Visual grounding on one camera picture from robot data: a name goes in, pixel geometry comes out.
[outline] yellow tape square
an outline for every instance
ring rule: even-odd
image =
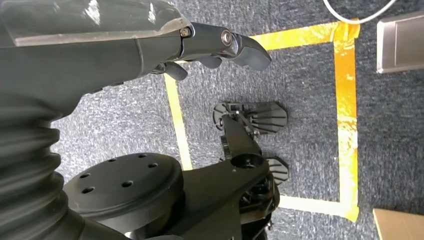
[[[306,45],[333,43],[337,102],[340,202],[280,196],[279,207],[358,218],[358,130],[355,74],[355,38],[360,25],[331,22],[252,36],[267,51]],[[191,170],[189,147],[181,113],[177,85],[165,76],[175,134],[184,170]]]

